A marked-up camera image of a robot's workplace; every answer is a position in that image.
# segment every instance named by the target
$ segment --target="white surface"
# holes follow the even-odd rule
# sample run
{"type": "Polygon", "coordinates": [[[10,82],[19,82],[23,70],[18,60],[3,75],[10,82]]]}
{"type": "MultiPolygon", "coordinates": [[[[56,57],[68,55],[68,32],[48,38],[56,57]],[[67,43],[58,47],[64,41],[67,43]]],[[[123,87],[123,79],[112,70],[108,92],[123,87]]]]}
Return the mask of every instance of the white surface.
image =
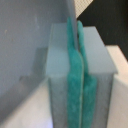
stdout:
{"type": "Polygon", "coordinates": [[[107,128],[128,128],[128,75],[115,75],[107,128]]]}
{"type": "Polygon", "coordinates": [[[48,92],[45,80],[0,128],[53,128],[48,92]]]}
{"type": "Polygon", "coordinates": [[[128,62],[118,46],[106,47],[119,74],[128,74],[128,62]]]}

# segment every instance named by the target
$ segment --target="white block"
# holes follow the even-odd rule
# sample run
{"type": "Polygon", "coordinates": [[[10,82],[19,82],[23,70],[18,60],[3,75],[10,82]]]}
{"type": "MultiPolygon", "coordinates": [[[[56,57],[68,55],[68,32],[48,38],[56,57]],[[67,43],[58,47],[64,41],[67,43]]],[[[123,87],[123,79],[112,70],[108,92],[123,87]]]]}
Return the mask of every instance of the white block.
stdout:
{"type": "Polygon", "coordinates": [[[115,75],[107,128],[128,128],[128,75],[115,75]]]}
{"type": "Polygon", "coordinates": [[[128,62],[118,46],[106,47],[119,74],[128,74],[128,62]]]}

